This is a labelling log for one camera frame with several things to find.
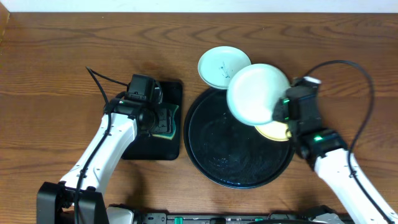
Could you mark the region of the green scouring sponge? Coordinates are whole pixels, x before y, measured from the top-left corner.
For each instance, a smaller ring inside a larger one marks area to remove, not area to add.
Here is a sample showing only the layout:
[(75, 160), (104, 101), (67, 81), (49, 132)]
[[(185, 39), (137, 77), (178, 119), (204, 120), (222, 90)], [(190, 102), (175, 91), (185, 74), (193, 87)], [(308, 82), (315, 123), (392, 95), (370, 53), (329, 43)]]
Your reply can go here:
[(177, 124), (175, 119), (177, 118), (177, 112), (179, 110), (179, 105), (173, 105), (170, 103), (162, 103), (161, 107), (166, 108), (170, 111), (171, 116), (171, 132), (170, 133), (161, 133), (161, 134), (153, 134), (155, 138), (162, 138), (167, 140), (172, 140), (177, 132)]

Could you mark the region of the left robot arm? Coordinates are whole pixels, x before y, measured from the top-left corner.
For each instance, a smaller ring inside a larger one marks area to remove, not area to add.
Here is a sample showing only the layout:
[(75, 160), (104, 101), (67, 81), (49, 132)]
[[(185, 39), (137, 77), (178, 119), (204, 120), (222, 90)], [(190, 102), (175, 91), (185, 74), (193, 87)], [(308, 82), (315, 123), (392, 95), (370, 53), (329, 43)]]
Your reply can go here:
[(180, 106), (113, 98), (100, 127), (78, 162), (58, 183), (37, 193), (37, 223), (139, 223), (136, 212), (104, 204), (103, 195), (123, 154), (142, 138), (148, 149), (166, 151), (179, 132)]

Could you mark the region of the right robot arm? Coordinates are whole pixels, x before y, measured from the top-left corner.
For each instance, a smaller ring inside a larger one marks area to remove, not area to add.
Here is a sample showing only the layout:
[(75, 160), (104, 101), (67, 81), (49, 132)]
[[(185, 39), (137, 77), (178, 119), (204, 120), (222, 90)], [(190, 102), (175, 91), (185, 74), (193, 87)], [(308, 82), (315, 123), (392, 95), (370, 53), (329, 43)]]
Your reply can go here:
[(272, 119), (285, 123), (300, 156), (337, 196), (354, 223), (397, 223), (397, 212), (360, 168), (342, 137), (322, 125), (315, 95), (282, 96)]

